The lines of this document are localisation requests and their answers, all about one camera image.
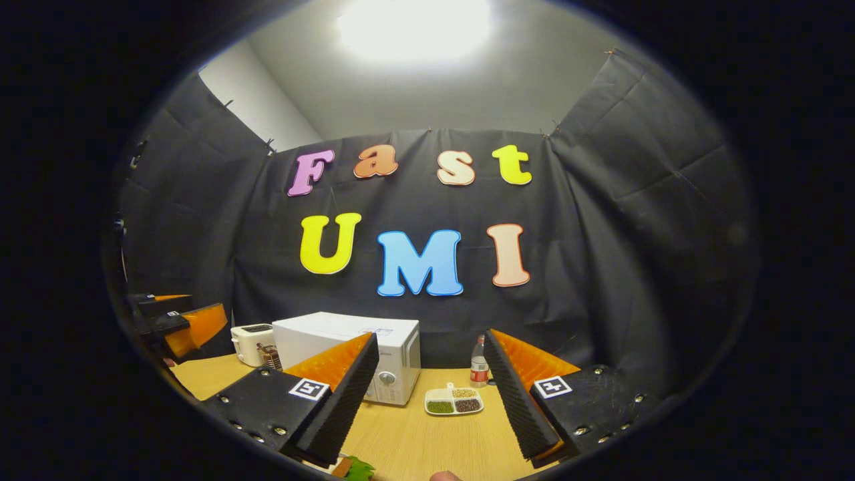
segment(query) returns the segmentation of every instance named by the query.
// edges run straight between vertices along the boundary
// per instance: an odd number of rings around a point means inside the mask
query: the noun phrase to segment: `finger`
[[[433,474],[433,476],[430,477],[430,481],[461,481],[461,480],[451,471],[440,471],[440,472],[435,472]]]

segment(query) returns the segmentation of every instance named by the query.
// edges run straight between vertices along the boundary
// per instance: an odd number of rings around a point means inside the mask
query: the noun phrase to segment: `white tray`
[[[466,396],[454,397],[455,390],[462,391],[460,394],[464,394]],[[472,411],[458,411],[457,401],[467,400],[478,401],[478,409],[474,409]],[[437,401],[450,402],[452,411],[450,413],[431,413],[430,411],[428,411],[428,403]],[[448,383],[445,389],[431,389],[427,393],[425,393],[425,412],[430,414],[431,416],[458,416],[460,414],[474,414],[480,412],[482,409],[484,409],[484,401],[481,399],[481,395],[478,394],[477,389],[455,388],[453,383]]]

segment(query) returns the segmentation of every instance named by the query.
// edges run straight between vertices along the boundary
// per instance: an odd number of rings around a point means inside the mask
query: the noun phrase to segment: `black curtain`
[[[184,79],[137,139],[120,209],[130,293],[192,294],[232,310],[233,239],[268,147],[208,90]],[[234,350],[225,328],[188,359]]]
[[[418,318],[425,367],[465,367],[476,335],[495,328],[577,365],[613,365],[670,395],[733,338],[757,274],[754,211],[726,137],[678,82],[621,51],[548,137],[408,131],[268,157],[193,75],[145,139],[122,196],[132,291],[222,302],[236,324],[317,311]],[[395,147],[398,169],[355,177],[360,152],[378,144]],[[528,154],[528,184],[502,178],[492,151],[505,145]],[[335,159],[313,191],[286,195],[297,157],[325,150]],[[474,159],[472,184],[439,181],[437,156],[447,150]],[[321,253],[332,255],[333,219],[343,212],[363,216],[350,264],[331,276],[308,272],[301,221],[329,217]],[[486,229],[499,223],[524,229],[524,285],[492,284],[496,253]],[[421,252],[440,229],[462,236],[463,292],[379,296],[377,236],[403,231]],[[223,330],[196,355],[231,353],[229,337]]]

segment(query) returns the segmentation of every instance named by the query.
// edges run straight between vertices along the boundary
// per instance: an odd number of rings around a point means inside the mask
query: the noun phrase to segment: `blue letter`
[[[438,230],[427,240],[420,256],[403,232],[384,232],[377,236],[383,246],[386,260],[383,263],[383,284],[377,294],[399,296],[404,286],[398,281],[398,272],[404,276],[413,294],[419,294],[431,274],[427,293],[431,295],[458,295],[463,285],[457,281],[457,243],[460,233],[456,230]]]

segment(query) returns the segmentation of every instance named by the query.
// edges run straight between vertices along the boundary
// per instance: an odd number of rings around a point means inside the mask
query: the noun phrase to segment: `microwave knob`
[[[395,382],[395,375],[391,372],[381,372],[377,377],[380,378],[380,381],[384,384],[391,384]]]

